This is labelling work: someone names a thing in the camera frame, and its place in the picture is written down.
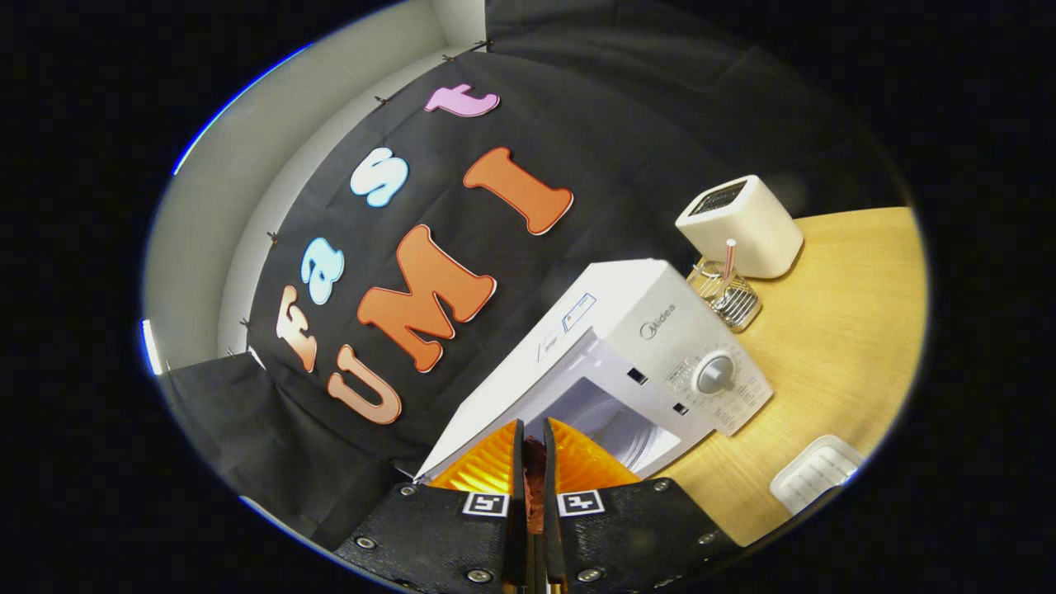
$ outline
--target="blue letter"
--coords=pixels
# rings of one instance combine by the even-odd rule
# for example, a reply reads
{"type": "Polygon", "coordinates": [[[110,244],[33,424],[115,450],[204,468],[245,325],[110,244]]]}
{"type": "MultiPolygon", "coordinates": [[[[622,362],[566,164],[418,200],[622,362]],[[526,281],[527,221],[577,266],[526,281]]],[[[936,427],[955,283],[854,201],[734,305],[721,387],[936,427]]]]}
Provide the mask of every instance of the blue letter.
{"type": "Polygon", "coordinates": [[[403,187],[407,173],[406,161],[393,156],[393,151],[386,148],[376,148],[352,172],[350,185],[353,193],[367,194],[366,204],[380,208],[403,187]]]}
{"type": "Polygon", "coordinates": [[[341,277],[342,272],[344,254],[340,249],[334,250],[321,237],[308,244],[301,260],[301,280],[308,283],[308,295],[317,305],[322,305],[329,299],[334,281],[341,277]]]}

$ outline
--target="orange letter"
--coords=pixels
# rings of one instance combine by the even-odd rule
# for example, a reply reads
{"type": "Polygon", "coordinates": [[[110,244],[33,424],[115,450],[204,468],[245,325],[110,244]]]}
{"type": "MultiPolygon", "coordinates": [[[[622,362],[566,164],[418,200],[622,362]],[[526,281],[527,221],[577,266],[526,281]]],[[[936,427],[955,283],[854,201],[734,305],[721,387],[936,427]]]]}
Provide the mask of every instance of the orange letter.
{"type": "Polygon", "coordinates": [[[294,301],[297,301],[297,290],[287,284],[282,290],[282,304],[279,305],[279,322],[275,327],[275,333],[294,348],[294,352],[304,364],[304,370],[312,373],[316,367],[316,337],[301,334],[301,331],[308,329],[308,318],[304,317],[304,312],[294,301]]]}
{"type": "Polygon", "coordinates": [[[380,405],[373,405],[366,402],[352,388],[345,385],[340,373],[331,375],[331,380],[326,384],[326,391],[329,395],[340,400],[352,407],[352,410],[362,414],[367,421],[373,421],[378,425],[388,425],[399,416],[403,405],[399,401],[399,394],[385,384],[385,380],[378,377],[373,371],[367,369],[359,359],[352,347],[345,345],[337,353],[337,367],[342,371],[347,371],[362,379],[367,386],[374,389],[381,396],[380,405]]]}
{"type": "Polygon", "coordinates": [[[426,373],[444,354],[444,347],[426,342],[417,330],[439,338],[454,338],[439,297],[451,305],[455,319],[476,316],[495,292],[495,279],[476,276],[433,243],[429,227],[418,225],[396,247],[396,261],[410,293],[372,287],[359,302],[359,322],[373,323],[414,357],[414,368],[426,373]]]}
{"type": "Polygon", "coordinates": [[[493,148],[466,171],[467,188],[484,186],[528,220],[528,233],[550,230],[572,207],[572,192],[552,189],[510,161],[510,149],[493,148]]]}

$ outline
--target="letter m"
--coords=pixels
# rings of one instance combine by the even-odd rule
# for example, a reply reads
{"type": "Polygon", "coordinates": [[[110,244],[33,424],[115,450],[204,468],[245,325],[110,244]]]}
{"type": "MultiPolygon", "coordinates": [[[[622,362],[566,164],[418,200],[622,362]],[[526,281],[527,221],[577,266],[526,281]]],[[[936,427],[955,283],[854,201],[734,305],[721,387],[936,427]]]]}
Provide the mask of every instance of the letter m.
{"type": "Polygon", "coordinates": [[[436,340],[422,340],[415,331],[438,338],[455,336],[451,321],[440,308],[442,298],[455,320],[467,322],[484,308],[497,283],[477,276],[444,253],[426,225],[408,231],[396,248],[396,261],[410,293],[372,287],[359,302],[357,317],[377,326],[414,358],[414,368],[426,373],[444,354],[436,340]]]}

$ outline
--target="pink letter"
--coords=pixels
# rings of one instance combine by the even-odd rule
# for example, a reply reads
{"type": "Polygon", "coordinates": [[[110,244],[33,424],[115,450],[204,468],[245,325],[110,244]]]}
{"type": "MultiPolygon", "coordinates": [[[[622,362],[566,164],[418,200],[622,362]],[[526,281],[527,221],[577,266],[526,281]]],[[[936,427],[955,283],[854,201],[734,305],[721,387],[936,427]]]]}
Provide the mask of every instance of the pink letter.
{"type": "Polygon", "coordinates": [[[483,99],[476,99],[466,94],[472,89],[469,85],[459,85],[454,89],[440,87],[429,98],[426,111],[436,111],[440,108],[460,117],[476,117],[498,107],[498,95],[488,93],[483,99]]]}

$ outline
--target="white wall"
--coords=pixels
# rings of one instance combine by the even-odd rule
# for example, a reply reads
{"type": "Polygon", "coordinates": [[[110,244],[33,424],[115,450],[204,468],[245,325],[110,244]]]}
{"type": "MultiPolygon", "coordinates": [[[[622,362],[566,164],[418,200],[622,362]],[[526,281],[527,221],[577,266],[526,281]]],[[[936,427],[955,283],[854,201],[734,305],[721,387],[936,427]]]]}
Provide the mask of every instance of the white wall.
{"type": "MultiPolygon", "coordinates": [[[[483,36],[483,0],[479,10],[483,36]]],[[[244,330],[238,320],[249,311],[256,261],[263,263],[249,254],[259,252],[253,239],[265,242],[266,255],[264,231],[278,228],[310,170],[374,94],[386,96],[428,63],[440,63],[439,54],[466,49],[448,42],[441,23],[430,0],[375,13],[276,69],[202,135],[166,190],[147,247],[144,316],[163,367],[223,356],[228,346],[245,350],[244,332],[239,338],[233,331],[244,330]],[[291,155],[296,163],[287,166],[291,155]]],[[[465,29],[450,34],[474,36],[465,29]]]]}
{"type": "Polygon", "coordinates": [[[472,47],[485,40],[484,0],[433,0],[433,6],[448,45],[472,47]]]}

